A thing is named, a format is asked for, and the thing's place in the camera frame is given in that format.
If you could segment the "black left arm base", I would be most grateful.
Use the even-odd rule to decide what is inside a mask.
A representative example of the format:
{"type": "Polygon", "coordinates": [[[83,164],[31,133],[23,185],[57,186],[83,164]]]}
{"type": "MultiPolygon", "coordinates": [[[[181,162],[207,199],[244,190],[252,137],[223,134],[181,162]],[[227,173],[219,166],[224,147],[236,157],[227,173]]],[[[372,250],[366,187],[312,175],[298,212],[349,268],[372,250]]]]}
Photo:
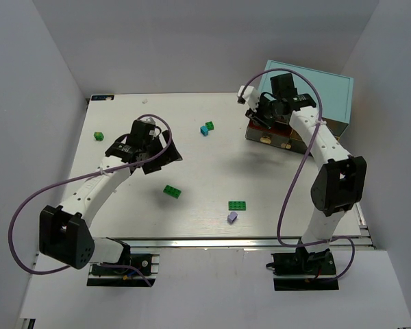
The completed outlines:
{"type": "Polygon", "coordinates": [[[153,252],[132,252],[115,267],[90,266],[88,287],[150,288],[159,272],[160,255],[153,252]]]}

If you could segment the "small cyan lego brick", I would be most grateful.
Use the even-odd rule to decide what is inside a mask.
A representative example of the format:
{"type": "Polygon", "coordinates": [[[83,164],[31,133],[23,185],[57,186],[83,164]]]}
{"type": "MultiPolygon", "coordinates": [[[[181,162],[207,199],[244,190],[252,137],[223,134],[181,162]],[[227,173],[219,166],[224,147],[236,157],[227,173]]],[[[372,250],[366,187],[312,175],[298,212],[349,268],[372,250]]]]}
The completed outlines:
{"type": "Polygon", "coordinates": [[[200,132],[201,132],[204,136],[207,136],[208,133],[209,133],[209,130],[208,130],[208,128],[207,128],[206,126],[201,126],[200,132]]]}

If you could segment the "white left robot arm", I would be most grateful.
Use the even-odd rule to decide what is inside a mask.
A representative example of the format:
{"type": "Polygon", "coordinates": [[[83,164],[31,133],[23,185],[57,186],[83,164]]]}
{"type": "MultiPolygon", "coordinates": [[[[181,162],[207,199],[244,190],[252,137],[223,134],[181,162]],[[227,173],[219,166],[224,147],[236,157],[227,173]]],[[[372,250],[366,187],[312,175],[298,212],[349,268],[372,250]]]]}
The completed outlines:
{"type": "Polygon", "coordinates": [[[130,132],[106,149],[97,169],[70,197],[56,207],[45,206],[39,221],[42,254],[74,269],[88,263],[127,264],[127,244],[110,237],[94,238],[90,227],[102,205],[135,170],[149,174],[182,160],[171,130],[160,128],[160,120],[151,114],[134,120],[130,132]]]}

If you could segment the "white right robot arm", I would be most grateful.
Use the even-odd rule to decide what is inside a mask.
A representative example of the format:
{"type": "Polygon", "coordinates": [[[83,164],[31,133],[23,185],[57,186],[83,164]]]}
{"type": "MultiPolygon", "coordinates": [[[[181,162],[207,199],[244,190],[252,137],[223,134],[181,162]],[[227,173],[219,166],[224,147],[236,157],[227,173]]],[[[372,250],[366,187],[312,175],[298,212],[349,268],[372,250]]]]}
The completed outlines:
{"type": "Polygon", "coordinates": [[[352,156],[328,128],[318,90],[300,94],[293,81],[296,71],[278,69],[277,73],[270,79],[271,92],[260,93],[247,82],[238,91],[238,103],[248,105],[246,116],[258,127],[289,125],[306,145],[304,156],[313,157],[318,169],[310,189],[314,211],[295,247],[305,250],[309,258],[322,258],[340,220],[362,199],[367,164],[362,156],[352,156]]]}

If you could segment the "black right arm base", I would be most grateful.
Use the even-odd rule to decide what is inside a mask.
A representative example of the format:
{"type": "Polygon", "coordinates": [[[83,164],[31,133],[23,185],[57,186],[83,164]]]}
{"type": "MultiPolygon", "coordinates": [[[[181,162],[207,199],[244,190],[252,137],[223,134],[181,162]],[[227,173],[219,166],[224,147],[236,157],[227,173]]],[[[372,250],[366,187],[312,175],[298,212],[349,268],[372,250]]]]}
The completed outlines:
{"type": "Polygon", "coordinates": [[[337,291],[336,266],[330,249],[308,253],[299,247],[294,253],[271,254],[266,268],[273,272],[275,291],[337,291]]]}

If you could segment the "green long lego brick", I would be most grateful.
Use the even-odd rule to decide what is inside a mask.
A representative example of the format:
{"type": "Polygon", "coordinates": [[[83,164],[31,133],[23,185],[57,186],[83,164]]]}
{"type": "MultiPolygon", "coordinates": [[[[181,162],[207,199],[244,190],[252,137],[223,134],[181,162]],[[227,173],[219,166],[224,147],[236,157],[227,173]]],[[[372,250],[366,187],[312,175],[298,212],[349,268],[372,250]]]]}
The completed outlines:
{"type": "Polygon", "coordinates": [[[228,201],[228,210],[237,211],[237,210],[246,210],[247,204],[245,201],[228,201]]]}

